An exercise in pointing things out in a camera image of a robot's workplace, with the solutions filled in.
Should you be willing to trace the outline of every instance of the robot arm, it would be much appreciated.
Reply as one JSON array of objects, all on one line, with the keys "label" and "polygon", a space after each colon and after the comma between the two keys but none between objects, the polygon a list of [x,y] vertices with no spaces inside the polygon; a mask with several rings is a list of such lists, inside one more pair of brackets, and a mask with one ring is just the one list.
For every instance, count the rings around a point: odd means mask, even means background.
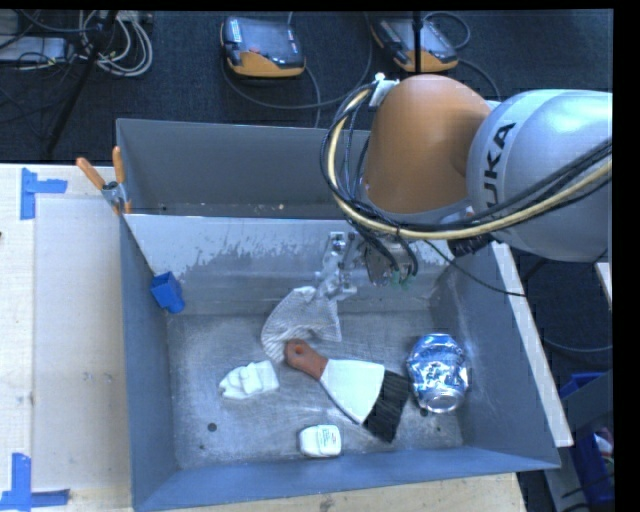
[{"label": "robot arm", "polygon": [[[376,85],[384,95],[347,193],[333,163],[337,139]],[[456,80],[416,75],[358,91],[336,120],[327,181],[352,224],[383,243],[483,236],[548,259],[607,257],[611,93],[530,91],[496,106]]]}]

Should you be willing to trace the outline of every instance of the white sponge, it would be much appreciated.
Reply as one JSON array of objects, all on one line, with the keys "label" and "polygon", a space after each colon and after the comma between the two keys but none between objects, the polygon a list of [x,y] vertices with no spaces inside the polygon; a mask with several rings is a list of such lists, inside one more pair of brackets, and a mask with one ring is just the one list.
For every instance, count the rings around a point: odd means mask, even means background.
[{"label": "white sponge", "polygon": [[273,365],[266,360],[234,368],[222,379],[218,389],[225,398],[243,400],[279,387]]}]

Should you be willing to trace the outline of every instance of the blue object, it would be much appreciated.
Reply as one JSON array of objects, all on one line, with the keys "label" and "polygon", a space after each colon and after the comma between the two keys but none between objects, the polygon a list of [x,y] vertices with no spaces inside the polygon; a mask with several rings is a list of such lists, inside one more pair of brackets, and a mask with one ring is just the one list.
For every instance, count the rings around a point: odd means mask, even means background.
[{"label": "blue object", "polygon": [[[558,394],[560,398],[565,398],[601,375],[601,372],[573,374],[571,380],[558,390]],[[615,491],[611,485],[611,479],[607,478],[608,471],[594,438],[594,432],[587,432],[576,439],[574,446],[569,448],[569,453],[589,505],[613,502]]]},{"label": "blue object", "polygon": [[151,293],[161,308],[167,308],[169,313],[180,313],[184,309],[182,287],[172,272],[165,272],[151,280]]},{"label": "blue object", "polygon": [[0,510],[30,512],[32,507],[57,507],[66,505],[69,489],[51,492],[31,492],[31,459],[21,453],[11,456],[11,490],[3,491]]},{"label": "blue object", "polygon": [[38,192],[64,194],[67,190],[65,180],[38,181],[38,174],[26,167],[22,168],[22,197],[20,201],[20,219],[33,219],[36,216],[36,197]]}]

